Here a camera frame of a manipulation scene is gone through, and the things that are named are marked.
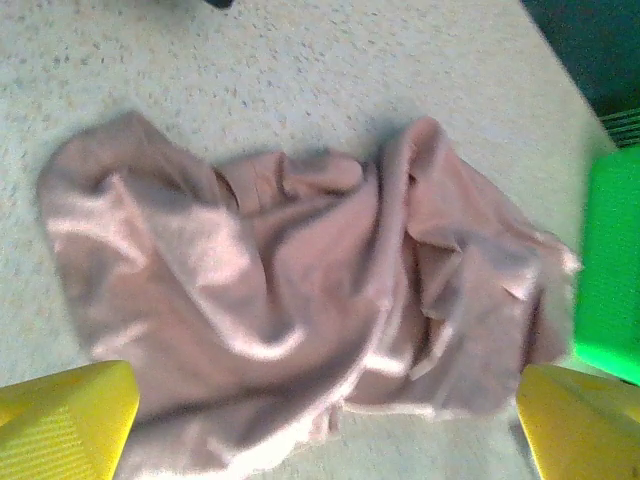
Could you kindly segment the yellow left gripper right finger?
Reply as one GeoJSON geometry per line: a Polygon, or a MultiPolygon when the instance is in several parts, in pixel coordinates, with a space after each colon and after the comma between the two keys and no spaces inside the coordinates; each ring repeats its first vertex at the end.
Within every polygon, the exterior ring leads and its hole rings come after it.
{"type": "Polygon", "coordinates": [[[640,480],[640,387],[530,365],[516,404],[541,480],[640,480]]]}

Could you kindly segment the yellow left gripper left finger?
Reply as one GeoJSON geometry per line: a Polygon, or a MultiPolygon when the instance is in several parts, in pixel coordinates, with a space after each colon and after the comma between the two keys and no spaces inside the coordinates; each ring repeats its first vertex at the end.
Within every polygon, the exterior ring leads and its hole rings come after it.
{"type": "Polygon", "coordinates": [[[0,388],[0,480],[112,480],[139,398],[121,360],[0,388]]]}

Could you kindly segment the pink t-shirt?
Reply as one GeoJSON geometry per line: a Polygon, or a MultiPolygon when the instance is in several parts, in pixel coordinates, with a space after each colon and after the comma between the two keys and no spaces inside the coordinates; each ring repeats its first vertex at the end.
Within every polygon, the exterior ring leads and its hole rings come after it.
{"type": "Polygon", "coordinates": [[[579,262],[432,118],[374,161],[213,166],[130,112],[37,184],[84,349],[140,389],[117,480],[245,480],[342,409],[493,413],[567,349],[579,262]]]}

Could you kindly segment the green plastic basket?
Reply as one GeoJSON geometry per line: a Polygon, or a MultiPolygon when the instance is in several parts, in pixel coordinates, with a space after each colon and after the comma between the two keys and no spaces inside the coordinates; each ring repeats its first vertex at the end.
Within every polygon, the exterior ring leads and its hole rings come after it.
{"type": "Polygon", "coordinates": [[[640,106],[601,122],[616,150],[589,171],[574,351],[640,386],[640,106]]]}

